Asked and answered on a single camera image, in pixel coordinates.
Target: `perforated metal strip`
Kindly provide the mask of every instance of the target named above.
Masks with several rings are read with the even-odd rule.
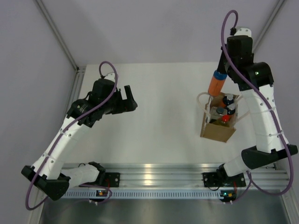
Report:
[[[222,199],[219,191],[210,190],[121,190],[112,189],[113,199]],[[70,189],[63,198],[101,199],[96,189]]]

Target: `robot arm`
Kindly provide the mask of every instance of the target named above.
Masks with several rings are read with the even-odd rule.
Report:
[[[112,76],[113,73],[95,81],[93,90],[84,99],[78,99],[72,103],[59,132],[47,150],[32,166],[25,166],[21,172],[27,179],[32,181],[40,169],[34,185],[52,200],[61,198],[68,188],[87,182],[96,182],[98,185],[101,185],[103,182],[105,169],[98,163],[90,162],[85,166],[66,170],[62,170],[62,167],[79,139],[92,128],[97,120],[102,118],[103,114],[117,114],[136,109],[137,103],[134,101],[130,86],[124,87],[127,99],[123,100],[120,90],[116,89],[112,97],[102,107],[79,119],[67,131],[63,132],[63,130],[71,122],[99,105],[108,97],[115,85]],[[60,141],[57,143],[57,138],[60,135]],[[55,144],[55,148],[49,155],[53,144]]]
[[[264,62],[253,63],[251,32],[244,33],[244,31],[250,30],[247,28],[238,28],[237,30],[234,36],[227,39],[228,54],[238,70],[265,96],[272,107],[271,110],[274,111],[278,119],[271,69]],[[278,137],[279,134],[283,135],[291,155],[296,154],[298,152],[297,147],[289,145],[285,135],[277,132],[271,110],[268,109],[260,96],[230,67],[223,52],[217,71],[228,74],[234,83],[238,84],[239,90],[248,105],[256,134],[256,146],[242,150],[240,156],[219,167],[217,173],[220,179],[225,182],[247,170],[259,168],[286,158],[285,147]]]

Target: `red bottle cap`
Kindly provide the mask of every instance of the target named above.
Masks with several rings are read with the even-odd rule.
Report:
[[[223,122],[228,122],[229,121],[229,115],[222,116],[222,121]]]

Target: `orange bottle with blue cap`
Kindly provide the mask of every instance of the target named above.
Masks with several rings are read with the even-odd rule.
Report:
[[[218,71],[214,72],[209,89],[207,91],[210,96],[216,97],[220,94],[227,76],[227,74],[221,74]]]

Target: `white table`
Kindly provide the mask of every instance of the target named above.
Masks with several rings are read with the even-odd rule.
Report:
[[[207,91],[217,63],[116,64],[118,88],[130,85],[138,108],[104,115],[81,139],[67,163],[224,163],[255,145],[250,116],[236,124],[227,143],[199,137],[203,112],[196,96]],[[98,65],[86,68],[79,98],[99,79]],[[112,70],[103,67],[103,74]],[[239,94],[227,78],[223,92]],[[201,101],[205,104],[207,96]],[[242,100],[239,114],[248,110]]]

